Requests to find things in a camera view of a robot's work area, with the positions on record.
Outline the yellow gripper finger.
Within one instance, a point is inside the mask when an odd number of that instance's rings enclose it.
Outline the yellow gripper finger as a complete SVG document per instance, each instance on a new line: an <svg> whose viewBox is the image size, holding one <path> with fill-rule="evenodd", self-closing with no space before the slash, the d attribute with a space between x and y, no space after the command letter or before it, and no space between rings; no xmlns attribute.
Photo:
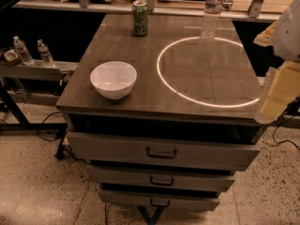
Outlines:
<svg viewBox="0 0 300 225"><path fill-rule="evenodd" d="M285 61L279 68L270 67L265 76L255 120L271 124L300 96L300 63Z"/></svg>
<svg viewBox="0 0 300 225"><path fill-rule="evenodd" d="M276 26L277 22L270 24L265 30L263 30L254 38L254 43L263 47L272 46L274 43Z"/></svg>

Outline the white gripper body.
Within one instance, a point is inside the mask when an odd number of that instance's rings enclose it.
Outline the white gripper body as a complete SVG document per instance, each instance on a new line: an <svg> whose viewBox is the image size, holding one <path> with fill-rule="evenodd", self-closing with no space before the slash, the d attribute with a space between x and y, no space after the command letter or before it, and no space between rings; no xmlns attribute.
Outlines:
<svg viewBox="0 0 300 225"><path fill-rule="evenodd" d="M293 0L277 20L273 49L284 60L300 61L300 0Z"/></svg>

